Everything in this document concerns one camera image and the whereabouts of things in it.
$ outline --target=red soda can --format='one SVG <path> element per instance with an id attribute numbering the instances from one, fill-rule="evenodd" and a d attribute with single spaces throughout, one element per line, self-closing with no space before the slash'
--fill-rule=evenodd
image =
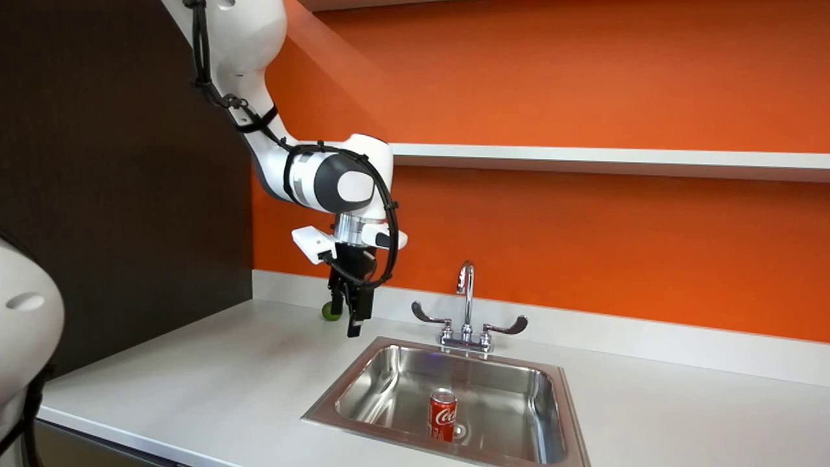
<path id="1" fill-rule="evenodd" d="M 452 442 L 456 434 L 456 394 L 452 390 L 437 390 L 430 398 L 430 430 L 434 439 Z"/>

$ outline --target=white shelf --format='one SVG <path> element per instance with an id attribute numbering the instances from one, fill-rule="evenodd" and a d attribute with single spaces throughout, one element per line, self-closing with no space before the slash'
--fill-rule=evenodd
<path id="1" fill-rule="evenodd" d="M 830 154 L 393 144 L 403 166 L 830 181 Z"/>

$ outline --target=countertop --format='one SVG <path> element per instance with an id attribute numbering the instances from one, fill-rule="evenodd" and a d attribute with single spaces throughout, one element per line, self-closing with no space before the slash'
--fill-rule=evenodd
<path id="1" fill-rule="evenodd" d="M 317 306 L 246 300 L 48 383 L 42 420 L 183 465 L 464 465 L 304 420 L 373 337 L 437 328 L 376 317 L 363 335 Z M 594 467 L 826 467 L 830 390 L 518 337 L 496 355 L 560 365 Z"/>

